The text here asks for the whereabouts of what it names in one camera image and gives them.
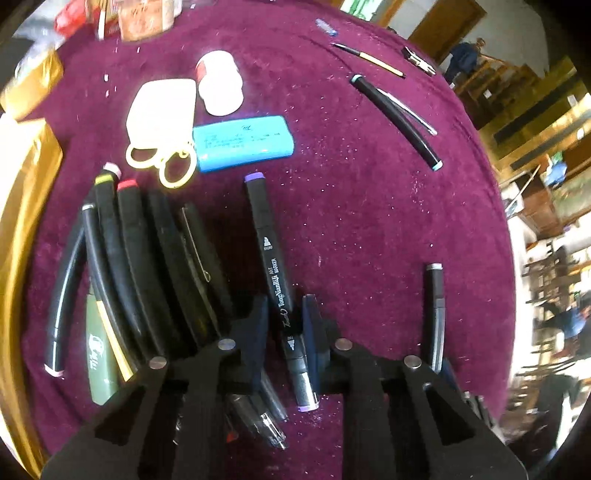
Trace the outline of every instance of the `red plastic bag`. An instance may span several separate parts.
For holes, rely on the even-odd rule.
[[[86,1],[72,0],[57,14],[54,30],[65,38],[71,37],[86,23]]]

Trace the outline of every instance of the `table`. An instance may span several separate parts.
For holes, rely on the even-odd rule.
[[[402,80],[330,46],[314,24],[322,18],[336,40],[406,72]],[[445,269],[446,356],[463,388],[502,412],[514,336],[515,288],[501,197],[463,106],[441,75],[407,63],[407,43],[394,33],[314,2],[219,0],[189,9],[174,28],[140,44],[100,43],[81,30],[61,49],[65,75],[33,113],[45,116],[65,158],[41,220],[25,296],[22,348],[30,375],[34,421],[55,452],[96,407],[87,384],[83,298],[79,290],[66,376],[43,370],[46,315],[61,250],[90,184],[105,161],[125,178],[155,187],[153,171],[125,164],[125,120],[140,86],[193,77],[196,61],[222,48],[236,58],[245,101],[226,119],[283,115],[295,153],[283,160],[195,177],[170,192],[194,201],[227,268],[231,287],[263,291],[243,178],[267,178],[291,279],[316,293],[322,313],[344,335],[390,358],[418,353],[423,324],[423,265]],[[444,166],[432,172],[404,137],[348,81],[355,73],[400,98],[438,130],[429,141]],[[201,101],[196,125],[219,121]],[[287,374],[274,355],[269,373],[282,387],[290,422],[286,452],[252,442],[230,447],[229,478],[338,478],[339,397],[298,413]]]

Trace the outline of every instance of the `screw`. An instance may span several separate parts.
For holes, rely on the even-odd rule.
[[[220,350],[224,350],[225,352],[229,350],[234,350],[236,348],[236,342],[231,338],[222,338],[218,343],[217,347]]]
[[[341,350],[343,352],[347,352],[353,348],[353,342],[348,338],[339,338],[335,342],[335,347],[337,350]]]
[[[164,367],[166,367],[166,359],[163,356],[155,356],[150,360],[150,368],[152,370],[160,370]]]
[[[413,370],[416,370],[422,364],[423,364],[423,362],[416,355],[408,355],[408,356],[404,357],[404,365],[406,365],[407,367],[409,367]]]

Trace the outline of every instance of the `yellow and black pen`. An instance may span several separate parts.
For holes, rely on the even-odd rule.
[[[330,44],[333,47],[340,48],[341,50],[344,50],[347,53],[357,55],[358,57],[361,57],[362,59],[370,61],[371,63],[377,65],[378,67],[382,67],[383,69],[388,70],[389,72],[392,72],[395,75],[398,75],[400,78],[403,78],[403,79],[406,78],[406,75],[403,72],[401,72],[400,70],[395,69],[391,65],[388,65],[387,63],[384,63],[382,60],[378,60],[376,57],[372,57],[371,55],[368,55],[365,52],[355,50],[354,48],[348,47],[347,45],[343,45],[342,43],[331,42]]]

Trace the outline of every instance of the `green highlighter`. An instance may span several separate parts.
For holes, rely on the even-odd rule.
[[[92,287],[86,297],[86,363],[92,401],[104,405],[119,390],[119,376]]]

